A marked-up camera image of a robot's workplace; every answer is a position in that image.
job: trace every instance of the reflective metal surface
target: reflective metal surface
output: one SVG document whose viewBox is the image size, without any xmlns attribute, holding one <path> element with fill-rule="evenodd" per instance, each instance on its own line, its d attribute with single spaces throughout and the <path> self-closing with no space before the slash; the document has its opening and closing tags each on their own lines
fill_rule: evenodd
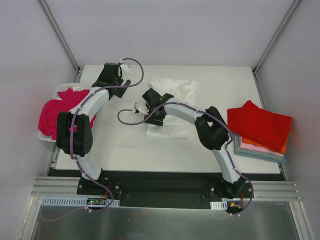
<svg viewBox="0 0 320 240">
<path fill-rule="evenodd" d="M 43 206 L 46 219 L 73 207 Z M 110 208 L 101 213 L 79 210 L 55 222 L 37 221 L 39 240 L 294 240 L 299 239 L 288 202 L 252 202 L 238 216 L 225 211 Z"/>
</svg>

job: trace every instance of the white tabletop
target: white tabletop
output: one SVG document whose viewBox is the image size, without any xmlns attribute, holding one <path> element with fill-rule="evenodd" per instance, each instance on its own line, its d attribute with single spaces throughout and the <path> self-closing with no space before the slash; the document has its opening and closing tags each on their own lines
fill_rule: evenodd
<svg viewBox="0 0 320 240">
<path fill-rule="evenodd" d="M 103 65 L 86 65 L 80 82 L 94 83 Z M 146 124 L 137 126 L 123 125 L 117 120 L 121 109 L 132 109 L 134 103 L 142 100 L 142 94 L 148 90 L 152 76 L 162 78 L 188 79 L 199 83 L 195 105 L 208 108 L 216 107 L 227 121 L 227 109 L 241 107 L 251 100 L 261 107 L 256 84 L 250 67 L 230 66 L 165 66 L 145 65 L 143 82 L 129 88 L 119 99 L 114 96 L 97 114 L 93 129 L 93 147 L 91 151 L 104 170 L 110 171 L 156 171 L 156 172 L 221 172 L 215 156 L 203 147 L 198 139 L 195 127 L 191 128 L 188 140 L 165 139 L 146 136 Z M 124 75 L 132 83 L 140 79 L 137 65 Z M 143 119 L 141 114 L 133 112 L 121 115 L 122 120 L 130 123 Z M 278 174 L 277 163 L 234 155 L 233 144 L 230 152 L 243 173 Z M 70 155 L 60 151 L 56 169 L 77 170 Z"/>
</svg>

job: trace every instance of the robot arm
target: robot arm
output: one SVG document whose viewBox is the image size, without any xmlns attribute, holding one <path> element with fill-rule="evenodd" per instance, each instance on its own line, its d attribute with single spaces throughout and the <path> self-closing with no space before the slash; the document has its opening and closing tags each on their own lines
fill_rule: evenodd
<svg viewBox="0 0 320 240">
<path fill-rule="evenodd" d="M 121 70 L 119 64 L 106 63 L 88 95 L 69 112 L 60 112 L 57 117 L 56 145 L 66 154 L 70 154 L 71 123 L 74 114 L 76 114 L 74 122 L 76 128 L 73 130 L 73 153 L 84 170 L 82 177 L 87 180 L 88 177 L 86 175 L 98 180 L 102 172 L 92 152 L 90 153 L 93 145 L 90 122 L 112 96 L 115 95 L 121 98 L 124 95 L 126 88 L 101 89 L 106 86 L 122 85 L 124 80 L 122 76 L 119 76 L 119 69 Z M 124 86 L 130 85 L 130 83 L 131 81 L 127 80 Z"/>
<path fill-rule="evenodd" d="M 223 123 L 226 126 L 219 111 L 213 106 L 208 109 L 191 106 L 168 93 L 161 96 L 152 88 L 146 91 L 142 98 L 146 101 L 147 107 L 147 110 L 144 111 L 147 112 L 144 116 L 146 123 L 163 126 L 165 116 L 171 115 L 196 127 L 200 142 L 205 148 L 212 151 L 221 168 L 222 183 L 215 191 L 222 197 L 233 198 L 246 180 L 240 176 L 240 169 L 228 155 L 226 144 L 230 136 L 225 127 L 220 124 Z"/>
</svg>

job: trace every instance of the gray wall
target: gray wall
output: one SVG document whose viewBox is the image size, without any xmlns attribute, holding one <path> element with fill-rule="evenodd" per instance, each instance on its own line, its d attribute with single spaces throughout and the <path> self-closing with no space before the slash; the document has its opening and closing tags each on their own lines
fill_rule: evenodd
<svg viewBox="0 0 320 240">
<path fill-rule="evenodd" d="M 37 137 L 42 107 L 75 71 L 36 0 L 2 0 L 0 32 L 0 239 L 10 240 L 53 146 Z"/>
<path fill-rule="evenodd" d="M 47 0 L 77 62 L 251 66 L 292 0 Z"/>
<path fill-rule="evenodd" d="M 258 73 L 268 110 L 293 116 L 286 154 L 320 239 L 320 1 L 304 0 Z"/>
</svg>

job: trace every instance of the folded red shirt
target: folded red shirt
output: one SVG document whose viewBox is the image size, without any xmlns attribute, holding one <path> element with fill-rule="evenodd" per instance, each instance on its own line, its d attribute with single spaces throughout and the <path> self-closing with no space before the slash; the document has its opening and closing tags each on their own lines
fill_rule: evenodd
<svg viewBox="0 0 320 240">
<path fill-rule="evenodd" d="M 228 127 L 244 138 L 280 152 L 290 131 L 292 117 L 276 114 L 247 101 L 227 110 Z"/>
<path fill-rule="evenodd" d="M 69 112 L 77 106 L 90 92 L 88 89 L 81 91 L 73 91 L 68 88 L 66 91 L 59 91 L 58 96 L 61 100 L 52 99 L 48 101 L 41 112 L 38 129 L 45 136 L 52 136 L 53 140 L 57 139 L 57 118 L 60 112 Z M 91 128 L 93 127 L 96 116 L 91 120 Z"/>
</svg>

